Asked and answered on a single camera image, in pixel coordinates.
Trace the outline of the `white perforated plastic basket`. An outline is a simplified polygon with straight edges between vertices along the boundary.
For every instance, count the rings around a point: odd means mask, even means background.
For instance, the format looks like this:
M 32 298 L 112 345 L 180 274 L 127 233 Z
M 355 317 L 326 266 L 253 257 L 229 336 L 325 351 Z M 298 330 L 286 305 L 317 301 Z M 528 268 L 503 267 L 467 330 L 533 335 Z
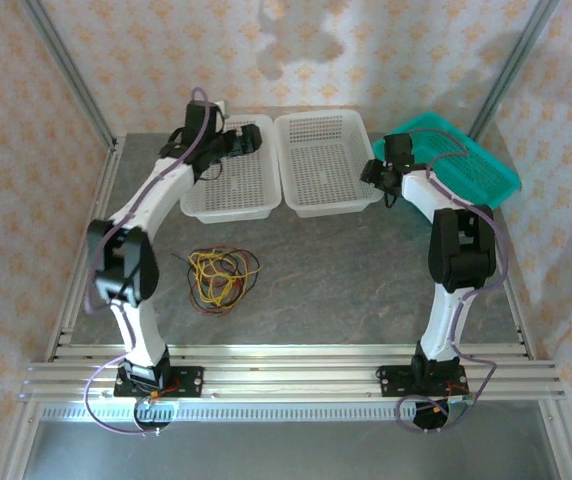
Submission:
M 240 135 L 248 124 L 259 127 L 261 147 L 210 167 L 181 198 L 185 215 L 204 224 L 261 220 L 279 206 L 282 190 L 273 120 L 264 114 L 233 115 L 225 121 L 224 130 Z
M 375 156 L 358 112 L 285 114 L 274 129 L 284 199 L 299 217 L 358 213 L 383 199 L 360 180 Z

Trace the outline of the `teal perforated plastic basket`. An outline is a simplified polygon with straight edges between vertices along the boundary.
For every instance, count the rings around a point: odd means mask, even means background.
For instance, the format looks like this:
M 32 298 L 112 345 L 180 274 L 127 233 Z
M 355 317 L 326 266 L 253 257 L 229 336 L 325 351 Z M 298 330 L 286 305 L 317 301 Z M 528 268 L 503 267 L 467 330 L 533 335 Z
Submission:
M 445 208 L 493 211 L 520 186 L 516 173 L 436 113 L 421 114 L 391 133 L 411 135 L 415 164 L 403 177 L 401 195 L 389 196 L 411 203 L 428 221 Z M 373 151 L 383 166 L 383 138 Z

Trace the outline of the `grey metal panel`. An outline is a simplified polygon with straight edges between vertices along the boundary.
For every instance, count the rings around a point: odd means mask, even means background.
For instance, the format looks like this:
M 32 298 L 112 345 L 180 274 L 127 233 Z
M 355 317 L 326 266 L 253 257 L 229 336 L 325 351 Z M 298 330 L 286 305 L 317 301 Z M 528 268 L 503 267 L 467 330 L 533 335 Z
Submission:
M 23 480 L 559 480 L 528 415 L 417 435 L 388 422 L 182 423 L 158 437 L 40 425 Z

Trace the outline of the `aluminium frame post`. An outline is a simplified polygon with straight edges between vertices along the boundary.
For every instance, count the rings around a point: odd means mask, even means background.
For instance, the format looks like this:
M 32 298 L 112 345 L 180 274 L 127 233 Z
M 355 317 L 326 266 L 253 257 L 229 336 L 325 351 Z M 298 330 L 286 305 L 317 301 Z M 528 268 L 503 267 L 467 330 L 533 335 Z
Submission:
M 31 20 L 37 34 L 43 40 L 55 64 L 71 88 L 87 115 L 96 134 L 107 148 L 116 144 L 116 137 L 81 75 L 69 49 L 65 45 L 55 23 L 50 18 L 42 0 L 19 0 Z
M 560 0 L 537 0 L 469 129 L 472 140 L 482 138 L 559 3 Z

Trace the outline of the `aluminium table side rail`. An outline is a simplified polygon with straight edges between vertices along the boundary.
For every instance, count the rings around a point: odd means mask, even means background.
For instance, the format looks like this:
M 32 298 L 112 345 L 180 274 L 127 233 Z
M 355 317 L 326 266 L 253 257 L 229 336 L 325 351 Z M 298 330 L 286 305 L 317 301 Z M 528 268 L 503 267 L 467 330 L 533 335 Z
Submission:
M 106 205 L 122 156 L 125 140 L 125 136 L 117 137 L 114 144 L 109 147 L 103 168 L 95 184 L 90 207 L 86 215 L 84 226 L 82 227 L 81 240 L 77 248 L 75 262 L 67 281 L 65 295 L 45 354 L 45 360 L 47 362 L 54 361 L 57 349 L 62 340 L 69 341 L 72 338 L 77 317 L 84 300 L 88 278 L 86 229 L 93 219 L 101 218 L 105 215 Z
M 496 235 L 497 268 L 488 285 L 495 285 L 498 281 L 501 285 L 483 293 L 479 299 L 481 306 L 490 308 L 489 313 L 482 315 L 479 331 L 484 343 L 511 345 L 506 350 L 519 352 L 529 360 L 534 360 L 537 355 L 531 345 L 525 307 L 519 299 L 521 273 L 512 260 L 514 249 L 501 210 L 494 209 L 493 216 L 500 233 Z

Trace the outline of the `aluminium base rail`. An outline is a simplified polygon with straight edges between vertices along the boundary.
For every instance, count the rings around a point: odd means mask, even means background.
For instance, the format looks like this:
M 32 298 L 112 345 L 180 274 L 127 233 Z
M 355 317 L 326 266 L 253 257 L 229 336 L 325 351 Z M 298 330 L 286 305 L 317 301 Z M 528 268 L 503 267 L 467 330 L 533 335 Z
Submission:
M 463 346 L 470 389 L 485 400 L 543 400 L 564 397 L 551 360 L 534 360 L 521 344 Z M 194 345 L 172 346 L 172 364 L 204 369 L 204 401 L 373 402 L 380 397 L 375 372 L 383 365 L 407 365 L 412 345 Z M 107 399 L 116 371 L 106 361 L 116 345 L 61 345 L 53 360 L 27 368 L 20 398 L 78 401 Z

